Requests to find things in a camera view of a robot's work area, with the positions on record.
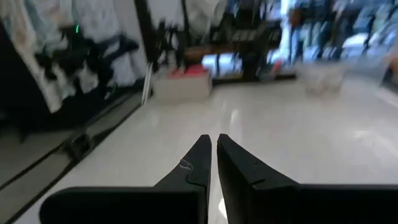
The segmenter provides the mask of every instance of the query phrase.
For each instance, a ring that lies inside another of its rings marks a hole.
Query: white tiled floor
[[[307,96],[300,82],[230,85],[207,101],[150,101],[47,195],[72,186],[153,186],[201,134],[213,142],[209,223],[226,223],[216,140],[229,134],[255,156],[303,183],[398,184],[398,105],[372,78],[347,81],[338,96]],[[17,223],[39,223],[43,199]]]

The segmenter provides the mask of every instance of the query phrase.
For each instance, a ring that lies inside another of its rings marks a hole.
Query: hanging clothes
[[[75,0],[73,13],[76,21],[83,28],[86,37],[93,39],[95,42],[101,42],[121,33],[113,1]],[[119,44],[115,44],[108,49],[107,53],[110,54],[118,48]],[[132,72],[128,54],[115,60],[112,64],[112,69],[114,70],[113,83],[117,84],[117,86],[131,86],[137,80],[137,76]]]
[[[53,66],[56,80],[49,80],[44,69],[34,57],[46,47],[51,53],[64,49],[67,40],[62,38],[59,27],[80,24],[85,35],[95,42],[120,34],[119,22],[113,2],[108,0],[0,0],[0,18],[15,48],[35,78],[51,113],[62,107],[62,101],[76,93],[71,81],[62,69]],[[108,53],[118,48],[115,44]],[[131,86],[136,81],[129,56],[112,64],[114,77],[110,85]],[[88,93],[98,86],[96,74],[84,67],[76,76],[81,90]]]
[[[58,85],[49,82],[44,70],[37,64],[34,52],[37,50],[37,35],[31,23],[24,0],[0,0],[0,18],[17,52],[36,80],[44,99],[53,113],[62,107]]]

